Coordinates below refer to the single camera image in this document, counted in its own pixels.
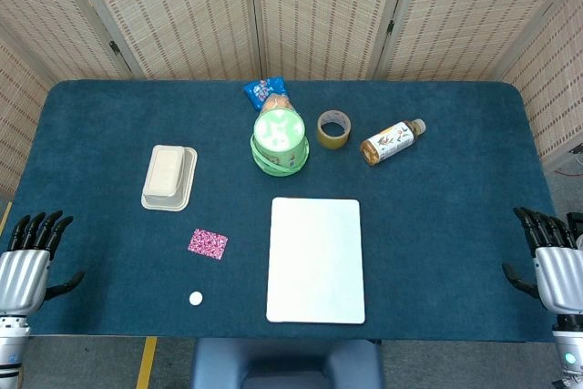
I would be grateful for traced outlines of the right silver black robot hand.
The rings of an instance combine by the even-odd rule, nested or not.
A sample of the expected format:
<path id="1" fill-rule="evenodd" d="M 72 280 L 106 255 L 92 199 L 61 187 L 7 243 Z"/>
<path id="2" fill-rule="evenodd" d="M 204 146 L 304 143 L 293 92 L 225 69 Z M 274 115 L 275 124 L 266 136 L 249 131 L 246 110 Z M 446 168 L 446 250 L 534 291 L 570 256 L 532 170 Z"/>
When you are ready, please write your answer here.
<path id="1" fill-rule="evenodd" d="M 556 315 L 580 315 L 582 246 L 572 229 L 563 220 L 525 207 L 513 212 L 523 227 L 537 281 L 526 282 L 513 266 L 503 263 L 506 279 Z"/>

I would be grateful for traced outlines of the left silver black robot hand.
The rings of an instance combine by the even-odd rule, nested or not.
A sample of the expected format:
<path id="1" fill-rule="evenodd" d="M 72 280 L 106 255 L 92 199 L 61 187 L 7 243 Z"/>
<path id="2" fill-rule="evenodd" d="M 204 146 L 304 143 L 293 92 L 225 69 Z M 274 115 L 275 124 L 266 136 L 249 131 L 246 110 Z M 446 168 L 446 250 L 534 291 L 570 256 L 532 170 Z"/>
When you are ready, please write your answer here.
<path id="1" fill-rule="evenodd" d="M 73 222 L 61 210 L 25 215 L 14 226 L 1 253 L 1 316 L 24 319 L 44 302 L 72 292 L 84 279 L 76 272 L 67 282 L 48 286 L 51 264 L 65 229 Z"/>

